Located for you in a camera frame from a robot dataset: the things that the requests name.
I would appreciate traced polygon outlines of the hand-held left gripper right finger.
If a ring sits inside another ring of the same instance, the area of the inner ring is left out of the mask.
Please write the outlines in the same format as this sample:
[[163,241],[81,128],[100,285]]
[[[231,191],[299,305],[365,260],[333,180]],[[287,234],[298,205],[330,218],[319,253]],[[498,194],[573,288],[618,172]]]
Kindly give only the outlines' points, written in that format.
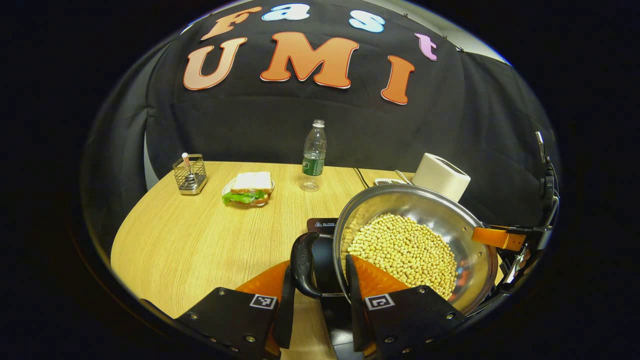
[[357,256],[345,258],[353,348],[365,358],[427,358],[466,315],[427,285],[408,287]]

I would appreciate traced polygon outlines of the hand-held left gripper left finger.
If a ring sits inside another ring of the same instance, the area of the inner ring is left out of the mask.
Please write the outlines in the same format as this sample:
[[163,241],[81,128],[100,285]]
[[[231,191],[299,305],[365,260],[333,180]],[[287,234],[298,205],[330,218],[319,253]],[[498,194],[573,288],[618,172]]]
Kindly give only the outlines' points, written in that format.
[[233,360],[279,360],[289,349],[296,290],[284,260],[235,289],[216,287],[175,323]]

